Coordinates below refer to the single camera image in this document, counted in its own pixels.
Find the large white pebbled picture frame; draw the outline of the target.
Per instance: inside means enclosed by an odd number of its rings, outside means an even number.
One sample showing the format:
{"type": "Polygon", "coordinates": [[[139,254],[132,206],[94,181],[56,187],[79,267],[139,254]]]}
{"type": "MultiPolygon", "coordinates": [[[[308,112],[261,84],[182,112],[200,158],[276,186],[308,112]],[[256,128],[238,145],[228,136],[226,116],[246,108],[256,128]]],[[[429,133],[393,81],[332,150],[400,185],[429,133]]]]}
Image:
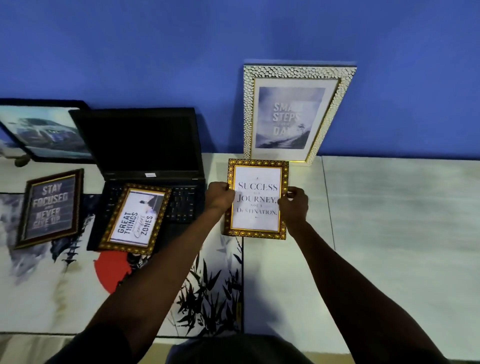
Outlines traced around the large white pebbled picture frame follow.
{"type": "Polygon", "coordinates": [[[356,71],[348,61],[245,61],[243,157],[311,165],[356,71]]]}

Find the person's right forearm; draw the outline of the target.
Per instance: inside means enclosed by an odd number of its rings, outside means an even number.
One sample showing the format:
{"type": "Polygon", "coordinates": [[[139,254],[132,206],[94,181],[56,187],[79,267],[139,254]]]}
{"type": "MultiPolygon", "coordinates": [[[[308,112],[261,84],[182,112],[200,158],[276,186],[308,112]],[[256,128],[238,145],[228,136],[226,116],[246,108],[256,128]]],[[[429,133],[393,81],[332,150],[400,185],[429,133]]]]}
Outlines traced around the person's right forearm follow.
{"type": "Polygon", "coordinates": [[[451,364],[408,312],[305,219],[289,219],[286,226],[356,364],[451,364]]]}

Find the black frame car picture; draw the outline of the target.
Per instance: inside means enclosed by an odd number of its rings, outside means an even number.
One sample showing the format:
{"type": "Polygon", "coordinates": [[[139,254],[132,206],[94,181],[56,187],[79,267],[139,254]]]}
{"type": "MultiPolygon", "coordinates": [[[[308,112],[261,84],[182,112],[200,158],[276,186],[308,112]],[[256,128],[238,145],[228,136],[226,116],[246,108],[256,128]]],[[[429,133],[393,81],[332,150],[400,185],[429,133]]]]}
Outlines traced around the black frame car picture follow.
{"type": "Polygon", "coordinates": [[[0,139],[35,162],[94,164],[73,111],[89,111],[81,100],[0,98],[0,139]]]}

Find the ink painting desk mat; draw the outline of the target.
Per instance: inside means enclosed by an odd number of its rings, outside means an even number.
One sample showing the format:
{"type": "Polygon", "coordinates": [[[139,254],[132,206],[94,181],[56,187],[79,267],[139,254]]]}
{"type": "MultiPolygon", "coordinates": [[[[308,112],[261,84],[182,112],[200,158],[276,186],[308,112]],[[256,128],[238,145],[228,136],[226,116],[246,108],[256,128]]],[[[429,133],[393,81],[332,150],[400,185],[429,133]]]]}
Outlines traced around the ink painting desk mat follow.
{"type": "MultiPolygon", "coordinates": [[[[24,196],[0,193],[0,333],[75,335],[149,260],[87,250],[99,195],[83,197],[81,235],[15,250],[24,196]]],[[[243,332],[243,240],[209,233],[157,337],[243,332]]]]}

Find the black laptop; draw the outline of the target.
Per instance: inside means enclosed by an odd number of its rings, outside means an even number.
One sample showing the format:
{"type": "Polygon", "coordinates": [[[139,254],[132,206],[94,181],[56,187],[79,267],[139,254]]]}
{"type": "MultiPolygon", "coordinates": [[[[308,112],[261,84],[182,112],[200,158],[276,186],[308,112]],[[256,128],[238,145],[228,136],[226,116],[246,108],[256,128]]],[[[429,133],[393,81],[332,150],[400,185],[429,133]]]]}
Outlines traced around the black laptop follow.
{"type": "Polygon", "coordinates": [[[116,108],[69,112],[104,177],[87,245],[100,251],[125,183],[171,187],[154,252],[180,236],[205,207],[206,179],[193,107],[116,108]]]}

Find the person's left hand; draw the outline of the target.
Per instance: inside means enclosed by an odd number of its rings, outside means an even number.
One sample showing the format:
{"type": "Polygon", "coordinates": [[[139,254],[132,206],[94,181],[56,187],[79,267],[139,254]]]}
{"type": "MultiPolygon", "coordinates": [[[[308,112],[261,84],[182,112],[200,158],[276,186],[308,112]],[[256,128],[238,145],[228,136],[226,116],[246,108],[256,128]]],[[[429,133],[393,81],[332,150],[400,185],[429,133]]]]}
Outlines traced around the person's left hand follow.
{"type": "Polygon", "coordinates": [[[221,214],[231,208],[234,201],[224,200],[224,191],[230,189],[226,182],[213,181],[209,184],[205,193],[205,209],[214,209],[221,214]]]}

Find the gold ornate frame white print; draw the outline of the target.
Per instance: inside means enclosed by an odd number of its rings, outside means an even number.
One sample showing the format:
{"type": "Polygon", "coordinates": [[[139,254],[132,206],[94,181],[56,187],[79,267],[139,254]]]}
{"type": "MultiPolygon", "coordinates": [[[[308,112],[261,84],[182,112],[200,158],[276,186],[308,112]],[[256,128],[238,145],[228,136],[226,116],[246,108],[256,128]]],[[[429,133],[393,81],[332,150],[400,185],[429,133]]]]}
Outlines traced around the gold ornate frame white print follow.
{"type": "Polygon", "coordinates": [[[227,185],[235,199],[225,212],[223,234],[285,240],[278,201],[288,193],[289,169],[288,161],[230,158],[227,185]]]}

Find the person's right hand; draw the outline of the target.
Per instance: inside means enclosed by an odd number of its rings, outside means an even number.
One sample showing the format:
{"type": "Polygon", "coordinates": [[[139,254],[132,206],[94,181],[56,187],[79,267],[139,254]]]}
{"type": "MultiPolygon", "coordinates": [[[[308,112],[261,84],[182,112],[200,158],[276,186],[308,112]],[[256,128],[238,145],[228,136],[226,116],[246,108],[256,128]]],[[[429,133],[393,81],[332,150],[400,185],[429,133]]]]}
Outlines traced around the person's right hand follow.
{"type": "Polygon", "coordinates": [[[288,229],[299,223],[306,222],[309,209],[309,199],[302,188],[289,186],[286,195],[289,205],[279,205],[280,215],[288,229]]]}

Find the person's left forearm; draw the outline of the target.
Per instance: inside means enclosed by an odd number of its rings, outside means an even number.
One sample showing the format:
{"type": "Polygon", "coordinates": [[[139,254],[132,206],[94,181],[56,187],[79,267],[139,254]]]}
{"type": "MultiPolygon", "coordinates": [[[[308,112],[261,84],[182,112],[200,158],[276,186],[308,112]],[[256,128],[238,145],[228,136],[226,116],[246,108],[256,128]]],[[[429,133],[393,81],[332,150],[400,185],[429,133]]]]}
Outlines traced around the person's left forearm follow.
{"type": "Polygon", "coordinates": [[[112,324],[124,334],[134,357],[153,343],[196,256],[225,207],[207,207],[181,236],[111,294],[89,326],[112,324]]]}

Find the person's dark shirt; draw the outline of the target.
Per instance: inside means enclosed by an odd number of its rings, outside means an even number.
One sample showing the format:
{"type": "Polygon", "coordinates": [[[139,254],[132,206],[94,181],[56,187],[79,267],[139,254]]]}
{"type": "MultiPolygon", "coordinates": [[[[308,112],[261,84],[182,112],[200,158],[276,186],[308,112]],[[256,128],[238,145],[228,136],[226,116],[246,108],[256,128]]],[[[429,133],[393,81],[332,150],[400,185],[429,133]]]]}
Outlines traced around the person's dark shirt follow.
{"type": "MultiPolygon", "coordinates": [[[[45,364],[138,364],[123,331],[110,324],[86,328],[45,364]]],[[[291,343],[275,336],[235,334],[174,345],[165,364],[313,364],[291,343]]]]}

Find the dark brown frame grey print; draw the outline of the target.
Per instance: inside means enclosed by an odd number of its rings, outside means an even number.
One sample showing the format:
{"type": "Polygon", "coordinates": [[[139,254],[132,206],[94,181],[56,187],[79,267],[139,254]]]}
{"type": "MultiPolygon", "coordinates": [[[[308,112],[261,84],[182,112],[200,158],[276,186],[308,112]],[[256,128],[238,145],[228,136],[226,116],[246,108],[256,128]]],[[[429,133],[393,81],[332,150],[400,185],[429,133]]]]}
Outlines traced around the dark brown frame grey print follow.
{"type": "Polygon", "coordinates": [[[27,181],[14,249],[79,233],[83,181],[83,168],[27,181]]]}

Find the gold ornate frame photo print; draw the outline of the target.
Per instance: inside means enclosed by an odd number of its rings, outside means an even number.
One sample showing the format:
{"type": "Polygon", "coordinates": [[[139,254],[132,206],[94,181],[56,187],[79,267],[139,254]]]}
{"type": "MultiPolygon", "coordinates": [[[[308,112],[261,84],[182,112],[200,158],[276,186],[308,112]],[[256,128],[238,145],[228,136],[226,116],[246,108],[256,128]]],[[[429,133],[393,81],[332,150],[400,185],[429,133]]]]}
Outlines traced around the gold ornate frame photo print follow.
{"type": "Polygon", "coordinates": [[[117,194],[98,250],[152,255],[172,192],[171,187],[126,183],[117,194]]]}

